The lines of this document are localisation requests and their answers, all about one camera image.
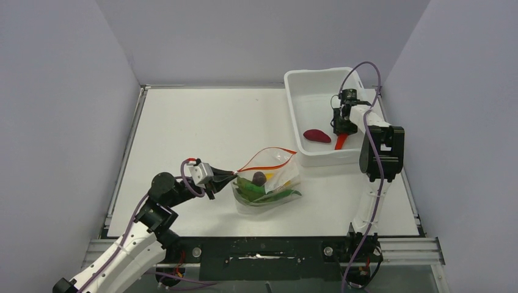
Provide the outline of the orange carrot toy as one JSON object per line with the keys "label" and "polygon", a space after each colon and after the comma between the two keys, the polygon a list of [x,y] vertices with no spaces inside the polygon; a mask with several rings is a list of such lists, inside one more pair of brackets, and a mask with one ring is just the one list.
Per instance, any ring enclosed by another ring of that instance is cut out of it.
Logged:
{"label": "orange carrot toy", "polygon": [[343,145],[345,144],[347,138],[348,138],[348,134],[347,133],[339,134],[337,136],[337,141],[335,143],[334,150],[342,150],[343,149]]}

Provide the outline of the purple sweet potato toy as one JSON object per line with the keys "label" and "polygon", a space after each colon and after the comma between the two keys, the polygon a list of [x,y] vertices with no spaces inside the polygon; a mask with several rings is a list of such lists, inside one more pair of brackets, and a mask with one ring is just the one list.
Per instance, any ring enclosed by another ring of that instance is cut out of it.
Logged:
{"label": "purple sweet potato toy", "polygon": [[309,129],[303,133],[306,140],[317,143],[331,143],[332,139],[319,129]]}

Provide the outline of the green leafy vegetable toy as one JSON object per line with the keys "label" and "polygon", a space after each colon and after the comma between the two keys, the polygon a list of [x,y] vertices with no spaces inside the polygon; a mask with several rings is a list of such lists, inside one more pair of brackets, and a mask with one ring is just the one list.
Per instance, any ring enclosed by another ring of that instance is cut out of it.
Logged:
{"label": "green leafy vegetable toy", "polygon": [[243,197],[243,199],[253,202],[266,195],[263,186],[256,186],[250,180],[238,176],[236,181],[233,183],[237,193]]}

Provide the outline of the brown mushroom toy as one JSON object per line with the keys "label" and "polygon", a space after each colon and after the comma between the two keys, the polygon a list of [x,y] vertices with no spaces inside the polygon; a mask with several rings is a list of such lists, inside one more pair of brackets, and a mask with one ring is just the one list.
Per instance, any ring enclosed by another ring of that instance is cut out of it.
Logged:
{"label": "brown mushroom toy", "polygon": [[263,172],[257,171],[252,177],[252,184],[261,187],[267,182],[267,177]]}

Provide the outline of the yellow corn toy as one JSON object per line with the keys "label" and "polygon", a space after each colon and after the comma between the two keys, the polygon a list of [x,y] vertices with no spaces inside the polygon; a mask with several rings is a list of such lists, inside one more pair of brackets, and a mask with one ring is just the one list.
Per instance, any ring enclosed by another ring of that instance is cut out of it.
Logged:
{"label": "yellow corn toy", "polygon": [[268,190],[275,190],[281,188],[286,183],[288,183],[291,179],[291,175],[286,175],[283,173],[267,173],[267,182],[264,184],[264,188]]}

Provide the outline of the clear orange zip bag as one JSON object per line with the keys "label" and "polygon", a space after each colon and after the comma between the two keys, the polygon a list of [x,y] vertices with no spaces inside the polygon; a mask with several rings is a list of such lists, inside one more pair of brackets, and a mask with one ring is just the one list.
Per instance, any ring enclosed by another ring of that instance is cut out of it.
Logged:
{"label": "clear orange zip bag", "polygon": [[258,151],[238,169],[231,184],[237,211],[261,214],[301,198],[296,155],[296,151],[271,146]]}

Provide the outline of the green chili pepper toy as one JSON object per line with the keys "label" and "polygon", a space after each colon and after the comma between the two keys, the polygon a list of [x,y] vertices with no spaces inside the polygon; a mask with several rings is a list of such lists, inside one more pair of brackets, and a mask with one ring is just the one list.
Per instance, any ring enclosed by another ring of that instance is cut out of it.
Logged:
{"label": "green chili pepper toy", "polygon": [[257,203],[257,204],[270,203],[270,202],[274,202],[274,201],[279,201],[283,198],[286,198],[286,197],[289,197],[292,195],[301,196],[302,194],[297,190],[288,189],[288,190],[284,190],[284,191],[281,191],[276,194],[267,194],[263,197],[257,198],[256,200],[252,201],[252,203]]}

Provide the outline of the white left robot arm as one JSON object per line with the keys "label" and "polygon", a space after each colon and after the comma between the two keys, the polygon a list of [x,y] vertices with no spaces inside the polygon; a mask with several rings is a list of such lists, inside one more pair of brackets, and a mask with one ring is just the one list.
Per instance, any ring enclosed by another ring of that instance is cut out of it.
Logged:
{"label": "white left robot arm", "polygon": [[180,237],[171,230],[178,218],[173,207],[194,198],[213,200],[237,177],[233,171],[188,159],[191,176],[162,172],[137,204],[125,232],[90,266],[71,279],[61,278],[53,292],[122,292],[178,246]]}

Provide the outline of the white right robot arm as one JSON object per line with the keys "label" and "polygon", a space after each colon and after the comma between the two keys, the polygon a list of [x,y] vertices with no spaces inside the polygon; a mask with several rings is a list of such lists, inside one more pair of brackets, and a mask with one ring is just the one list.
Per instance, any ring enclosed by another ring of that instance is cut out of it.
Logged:
{"label": "white right robot arm", "polygon": [[393,126],[374,112],[374,105],[358,98],[357,90],[344,89],[337,95],[331,127],[337,136],[335,149],[353,134],[362,134],[360,171],[366,185],[351,226],[355,233],[375,235],[382,204],[392,181],[403,169],[404,128]]}

